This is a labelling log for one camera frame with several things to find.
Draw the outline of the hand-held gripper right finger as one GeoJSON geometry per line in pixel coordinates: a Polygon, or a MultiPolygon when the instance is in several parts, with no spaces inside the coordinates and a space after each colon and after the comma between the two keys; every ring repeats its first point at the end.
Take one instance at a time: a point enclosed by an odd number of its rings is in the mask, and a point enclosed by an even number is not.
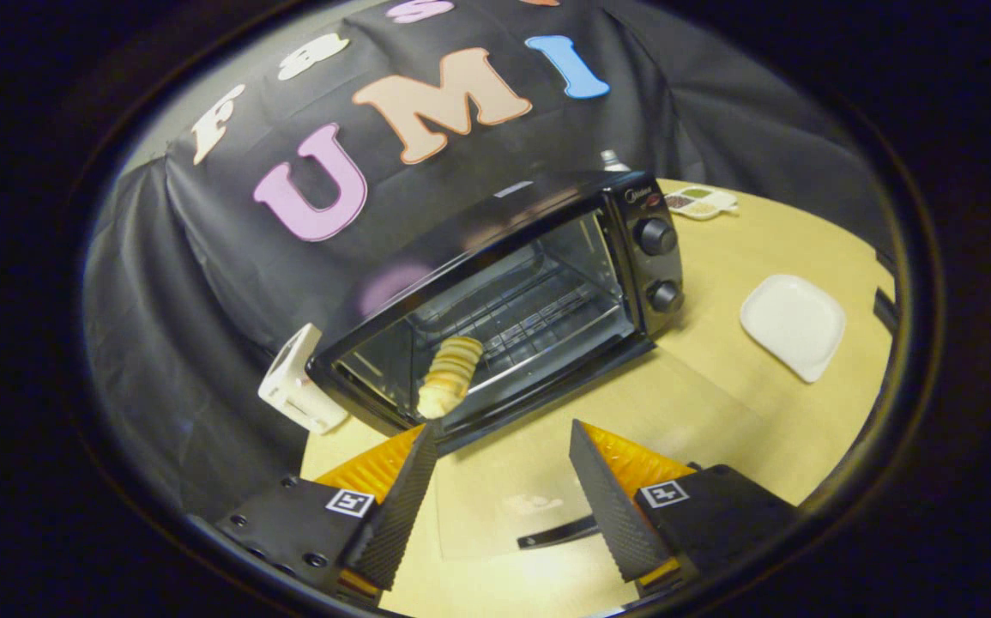
{"type": "Polygon", "coordinates": [[[641,597],[733,567],[800,516],[729,465],[692,467],[582,420],[569,458],[620,577],[641,597]]]}

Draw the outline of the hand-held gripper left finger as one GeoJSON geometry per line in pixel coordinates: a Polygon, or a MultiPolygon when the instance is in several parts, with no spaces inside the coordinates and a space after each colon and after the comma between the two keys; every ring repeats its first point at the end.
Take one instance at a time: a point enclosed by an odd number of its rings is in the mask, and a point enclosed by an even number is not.
{"type": "Polygon", "coordinates": [[[324,595],[377,606],[392,590],[438,461],[432,425],[408,431],[314,481],[282,478],[217,520],[229,542],[324,595]]]}

